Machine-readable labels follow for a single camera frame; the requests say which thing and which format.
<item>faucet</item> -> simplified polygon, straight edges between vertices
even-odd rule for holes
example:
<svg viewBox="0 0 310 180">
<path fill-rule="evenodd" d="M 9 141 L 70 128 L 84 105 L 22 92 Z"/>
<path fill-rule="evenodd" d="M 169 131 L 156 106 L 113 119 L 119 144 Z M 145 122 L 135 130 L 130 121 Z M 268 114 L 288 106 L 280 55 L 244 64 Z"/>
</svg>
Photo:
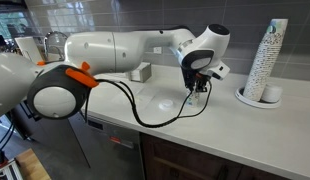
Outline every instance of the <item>faucet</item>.
<svg viewBox="0 0 310 180">
<path fill-rule="evenodd" d="M 68 36 L 62 32 L 59 32 L 59 31 L 52 31 L 52 32 L 49 32 L 46 34 L 45 38 L 44 38 L 44 51 L 45 51 L 45 58 L 46 58 L 46 61 L 48 61 L 48 51 L 49 51 L 49 38 L 51 35 L 55 35 L 55 34 L 61 34 L 62 37 L 65 39 L 65 41 L 67 40 Z M 62 55 L 62 52 L 61 50 L 56 47 L 56 46 L 53 46 L 57 49 L 58 53 L 59 53 L 59 56 L 60 56 L 60 60 L 64 59 L 64 56 Z"/>
</svg>

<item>white countertop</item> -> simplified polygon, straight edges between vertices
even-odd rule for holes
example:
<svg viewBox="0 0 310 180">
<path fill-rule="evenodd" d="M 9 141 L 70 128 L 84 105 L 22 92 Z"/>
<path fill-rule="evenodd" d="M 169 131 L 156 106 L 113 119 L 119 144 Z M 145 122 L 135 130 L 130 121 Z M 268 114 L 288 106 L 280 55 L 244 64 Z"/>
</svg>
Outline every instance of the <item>white countertop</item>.
<svg viewBox="0 0 310 180">
<path fill-rule="evenodd" d="M 140 118 L 160 123 L 176 116 L 186 96 L 179 68 L 152 65 L 153 76 L 146 83 L 129 82 Z M 98 78 L 111 78 L 100 75 Z M 194 118 L 179 119 L 159 129 L 138 125 L 128 100 L 112 85 L 94 88 L 89 114 L 184 146 L 220 156 L 251 167 L 297 180 L 310 179 L 310 82 L 271 78 L 283 87 L 282 106 L 258 109 L 243 104 L 234 93 L 247 76 L 229 74 L 224 81 L 212 80 L 213 91 L 206 110 Z M 186 107 L 184 115 L 198 112 Z M 164 99 L 175 103 L 172 111 L 159 109 Z"/>
</svg>

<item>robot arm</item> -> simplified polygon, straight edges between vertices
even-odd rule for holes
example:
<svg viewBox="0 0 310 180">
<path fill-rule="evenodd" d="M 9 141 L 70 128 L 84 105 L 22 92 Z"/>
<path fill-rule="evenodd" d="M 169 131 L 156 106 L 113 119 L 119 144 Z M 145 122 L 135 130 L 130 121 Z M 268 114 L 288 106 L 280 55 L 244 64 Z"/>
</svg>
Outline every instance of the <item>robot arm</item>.
<svg viewBox="0 0 310 180">
<path fill-rule="evenodd" d="M 229 38 L 229 31 L 221 25 L 208 26 L 197 38 L 187 29 L 88 32 L 67 39 L 64 62 L 37 66 L 22 56 L 0 54 L 0 116 L 27 95 L 30 108 L 40 116 L 70 117 L 85 103 L 91 87 L 67 72 L 90 76 L 132 71 L 150 47 L 169 47 L 185 71 L 223 79 L 229 68 L 221 57 Z M 83 62 L 90 66 L 87 72 L 80 69 Z"/>
</svg>

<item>white robotic link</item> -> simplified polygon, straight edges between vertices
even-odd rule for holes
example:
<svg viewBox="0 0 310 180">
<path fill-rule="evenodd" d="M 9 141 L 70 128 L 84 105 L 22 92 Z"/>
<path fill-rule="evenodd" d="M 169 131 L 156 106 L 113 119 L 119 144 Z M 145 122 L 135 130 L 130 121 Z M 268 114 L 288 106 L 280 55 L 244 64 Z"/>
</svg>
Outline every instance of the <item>white robotic link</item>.
<svg viewBox="0 0 310 180">
<path fill-rule="evenodd" d="M 221 61 L 229 38 L 229 31 L 221 25 L 208 26 L 197 38 L 187 29 L 87 32 L 67 39 L 64 62 L 37 66 L 21 56 L 0 54 L 0 76 L 7 77 L 6 81 L 0 78 L 0 116 L 28 94 L 35 113 L 50 119 L 67 118 L 80 110 L 88 88 L 70 82 L 62 75 L 65 69 L 80 68 L 85 61 L 91 75 L 132 71 L 150 47 L 169 47 L 182 68 L 222 80 L 229 72 Z"/>
</svg>

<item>gray tile wall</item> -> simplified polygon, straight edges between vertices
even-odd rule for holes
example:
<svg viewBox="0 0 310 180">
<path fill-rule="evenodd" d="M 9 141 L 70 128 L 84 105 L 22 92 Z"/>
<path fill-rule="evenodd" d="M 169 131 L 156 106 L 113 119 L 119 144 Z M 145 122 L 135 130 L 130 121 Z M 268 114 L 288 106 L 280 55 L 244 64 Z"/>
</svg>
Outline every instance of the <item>gray tile wall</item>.
<svg viewBox="0 0 310 180">
<path fill-rule="evenodd" d="M 132 31 L 189 26 L 200 35 L 220 23 L 231 31 L 224 62 L 248 74 L 268 23 L 288 18 L 289 25 L 272 76 L 310 80 L 310 0 L 26 0 L 35 35 L 58 30 Z M 178 66 L 168 49 L 145 53 L 144 61 Z"/>
</svg>

